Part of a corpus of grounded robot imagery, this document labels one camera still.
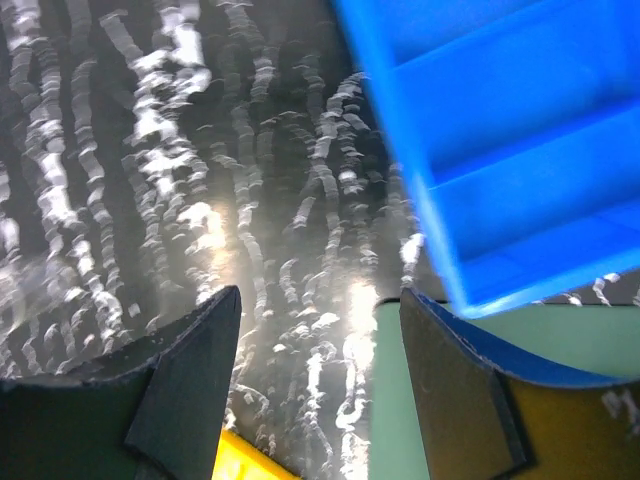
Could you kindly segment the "blue plastic compartment bin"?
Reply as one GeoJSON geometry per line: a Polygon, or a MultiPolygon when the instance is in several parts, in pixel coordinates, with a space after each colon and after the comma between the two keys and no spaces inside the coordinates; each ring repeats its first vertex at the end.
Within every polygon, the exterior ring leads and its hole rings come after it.
{"type": "Polygon", "coordinates": [[[635,1],[338,1],[455,311],[639,265],[635,1]]]}

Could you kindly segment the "yellow test tube rack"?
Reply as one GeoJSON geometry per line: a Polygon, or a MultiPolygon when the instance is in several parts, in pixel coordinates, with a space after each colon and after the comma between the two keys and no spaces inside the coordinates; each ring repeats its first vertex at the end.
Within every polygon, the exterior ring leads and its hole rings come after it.
{"type": "Polygon", "coordinates": [[[299,480],[246,440],[221,431],[212,480],[299,480]]]}

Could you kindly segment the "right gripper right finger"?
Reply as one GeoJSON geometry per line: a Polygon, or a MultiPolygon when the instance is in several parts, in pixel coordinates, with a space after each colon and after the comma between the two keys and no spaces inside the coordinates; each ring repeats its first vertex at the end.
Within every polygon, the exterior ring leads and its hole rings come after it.
{"type": "Polygon", "coordinates": [[[400,296],[432,479],[636,479],[639,381],[566,366],[400,296]]]}

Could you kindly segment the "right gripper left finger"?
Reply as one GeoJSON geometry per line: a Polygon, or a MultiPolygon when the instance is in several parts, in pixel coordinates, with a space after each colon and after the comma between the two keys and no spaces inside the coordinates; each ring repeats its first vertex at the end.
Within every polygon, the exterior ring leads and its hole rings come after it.
{"type": "Polygon", "coordinates": [[[227,286],[64,374],[2,380],[2,478],[211,478],[241,313],[227,286]]]}

